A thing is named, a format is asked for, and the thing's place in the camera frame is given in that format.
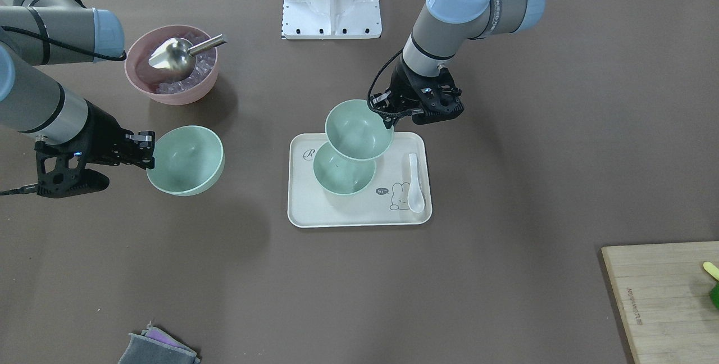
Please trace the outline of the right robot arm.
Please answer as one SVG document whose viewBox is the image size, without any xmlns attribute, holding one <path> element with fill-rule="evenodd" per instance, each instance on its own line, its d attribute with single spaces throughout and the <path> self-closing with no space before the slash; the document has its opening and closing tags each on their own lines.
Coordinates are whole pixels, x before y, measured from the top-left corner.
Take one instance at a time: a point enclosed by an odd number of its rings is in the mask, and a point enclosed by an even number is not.
<svg viewBox="0 0 719 364">
<path fill-rule="evenodd" d="M 82 0 L 2 0 L 2 125 L 47 153 L 84 162 L 154 167 L 154 133 L 134 133 L 39 70 L 39 66 L 124 61 L 117 16 Z"/>
</svg>

